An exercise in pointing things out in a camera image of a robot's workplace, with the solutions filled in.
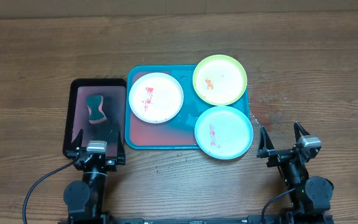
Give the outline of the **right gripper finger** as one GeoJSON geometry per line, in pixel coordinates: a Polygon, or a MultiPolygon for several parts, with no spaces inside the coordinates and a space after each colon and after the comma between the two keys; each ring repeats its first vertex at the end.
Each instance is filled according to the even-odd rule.
{"type": "Polygon", "coordinates": [[[298,140],[302,137],[302,136],[307,136],[309,135],[309,132],[307,130],[305,130],[302,125],[296,121],[293,125],[294,127],[294,133],[295,133],[295,140],[296,142],[298,142],[298,140]]]}
{"type": "Polygon", "coordinates": [[[259,140],[259,148],[258,154],[271,154],[275,151],[275,148],[271,142],[271,139],[268,135],[264,126],[260,127],[260,140],[259,140]]]}

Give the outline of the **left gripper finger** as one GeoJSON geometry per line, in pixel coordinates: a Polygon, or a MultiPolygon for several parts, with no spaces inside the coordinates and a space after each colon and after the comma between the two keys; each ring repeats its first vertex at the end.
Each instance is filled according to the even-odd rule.
{"type": "Polygon", "coordinates": [[[82,145],[82,140],[83,140],[83,130],[80,129],[76,138],[74,138],[74,140],[71,142],[71,150],[79,151],[82,145]]]}
{"type": "Polygon", "coordinates": [[[122,140],[122,134],[121,134],[121,128],[118,127],[117,128],[117,134],[116,134],[116,149],[117,149],[117,153],[125,153],[124,150],[124,141],[122,140]]]}

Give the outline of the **green and orange sponge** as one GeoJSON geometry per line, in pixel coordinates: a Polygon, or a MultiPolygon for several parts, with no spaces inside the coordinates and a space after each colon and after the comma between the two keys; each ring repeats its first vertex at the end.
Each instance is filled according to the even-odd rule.
{"type": "Polygon", "coordinates": [[[91,95],[86,98],[86,105],[89,111],[89,122],[91,124],[102,123],[107,120],[103,111],[104,97],[102,95],[91,95]]]}

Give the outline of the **light blue plate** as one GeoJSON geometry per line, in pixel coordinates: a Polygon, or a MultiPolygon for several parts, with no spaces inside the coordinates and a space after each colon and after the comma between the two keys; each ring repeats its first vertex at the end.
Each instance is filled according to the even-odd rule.
{"type": "Polygon", "coordinates": [[[250,119],[230,106],[215,106],[206,110],[195,124],[197,145],[216,159],[241,157],[251,147],[253,137],[250,119]]]}

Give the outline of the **white plate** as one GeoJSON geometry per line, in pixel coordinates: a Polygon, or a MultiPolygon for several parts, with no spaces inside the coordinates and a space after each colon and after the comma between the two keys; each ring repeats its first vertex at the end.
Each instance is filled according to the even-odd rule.
{"type": "Polygon", "coordinates": [[[171,75],[161,72],[141,76],[129,92],[129,106],[146,123],[164,123],[174,118],[184,102],[183,88],[171,75]]]}

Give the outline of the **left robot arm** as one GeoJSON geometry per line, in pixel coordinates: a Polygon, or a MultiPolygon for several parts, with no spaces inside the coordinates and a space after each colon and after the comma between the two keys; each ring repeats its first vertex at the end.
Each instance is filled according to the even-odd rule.
{"type": "Polygon", "coordinates": [[[63,154],[72,160],[74,167],[82,171],[82,179],[67,185],[63,200],[67,205],[67,223],[117,223],[110,212],[103,210],[108,172],[126,163],[121,134],[116,134],[116,157],[107,155],[106,141],[90,141],[82,146],[83,130],[63,147],[63,154]]]}

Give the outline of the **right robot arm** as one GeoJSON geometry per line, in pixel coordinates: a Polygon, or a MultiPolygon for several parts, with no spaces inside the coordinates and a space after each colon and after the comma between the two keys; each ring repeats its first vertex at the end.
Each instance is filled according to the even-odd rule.
{"type": "Polygon", "coordinates": [[[321,147],[321,140],[306,131],[299,122],[294,125],[295,141],[289,149],[276,150],[268,132],[260,128],[258,158],[267,158],[267,167],[276,167],[284,180],[286,191],[270,199],[258,216],[259,223],[333,223],[330,200],[333,196],[333,183],[320,176],[310,177],[305,164],[314,159],[321,147]],[[278,215],[267,215],[268,206],[289,196],[291,206],[282,208],[278,215]]]}

